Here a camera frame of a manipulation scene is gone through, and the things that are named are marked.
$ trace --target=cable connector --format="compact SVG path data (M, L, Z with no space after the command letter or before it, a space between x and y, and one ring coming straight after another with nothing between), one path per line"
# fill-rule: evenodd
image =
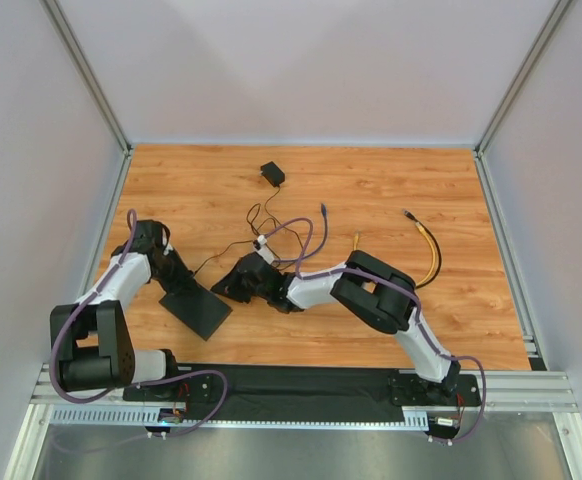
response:
M442 427L457 428L459 426L459 422L455 418L435 417L435 423Z
M257 240L253 241L253 248L258 255L260 255L265 262L271 265L275 262L276 258L269 247L267 247L267 237L266 235L258 236Z
M408 211L406 208L402 209L402 213L404 214L405 217L407 217L409 220L413 220L414 222L417 222L418 219L415 218L415 215L413 215L410 211Z

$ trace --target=wooden floor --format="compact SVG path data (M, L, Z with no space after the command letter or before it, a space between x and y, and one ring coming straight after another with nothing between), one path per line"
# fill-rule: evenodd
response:
M139 146L101 271L128 235L128 208L135 208L141 219L165 223L171 243L193 270L229 243L253 239L245 216L254 203L264 203L274 193L259 175L260 165L269 161L286 173L269 209L283 221L313 218L316 245L322 235L320 202L328 207L328 242L303 270L345 260L353 234L360 230L360 249L420 279L429 269L430 250L402 215L401 209L408 208L442 248L440 276L418 294L443 345L456 355L475 355L488 369L529 368L469 150ZM306 230L300 224L298 231ZM275 235L271 245L281 256L299 252L289 233ZM233 246L210 261L198 281L211 287L250 248ZM249 305L227 300L233 313L204 342L158 304L162 295L151 282L126 312L135 348L170 348L179 361L411 366L391 336L375 332L339 304L284 315L261 299Z

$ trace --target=metal floor panel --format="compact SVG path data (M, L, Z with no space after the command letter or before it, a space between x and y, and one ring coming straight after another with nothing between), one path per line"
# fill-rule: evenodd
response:
M467 412L470 425L474 414ZM140 438L83 455L68 449L110 445L138 427L49 427L34 478L192 480L570 479L553 416L491 413L475 437L452 447L419 432L206 428L167 440Z

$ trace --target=white wall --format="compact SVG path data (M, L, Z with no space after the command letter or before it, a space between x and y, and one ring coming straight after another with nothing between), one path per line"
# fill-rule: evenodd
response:
M582 409L582 0L574 2L487 162L549 365Z
M0 477L49 312L83 280L121 154L39 2L0 2Z
M554 0L61 0L135 142L474 145Z

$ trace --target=yellow cable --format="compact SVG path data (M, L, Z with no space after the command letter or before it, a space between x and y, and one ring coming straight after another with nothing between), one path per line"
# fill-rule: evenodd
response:
M435 266L438 264L438 252L435 249L435 245L433 244L433 239L430 237L430 235L427 233L427 231L425 230L425 228L422 226L422 224L420 222L415 222L415 226L418 227L418 230L420 231L420 233L422 234L422 236L426 239L426 241L429 244L429 247L431 247L431 254L433 256L433 258L431 259L431 268L429 268L429 273L427 273L426 277L424 277L422 280L420 280L416 286L420 286L423 283L427 282L432 276L433 276L433 272L435 271Z

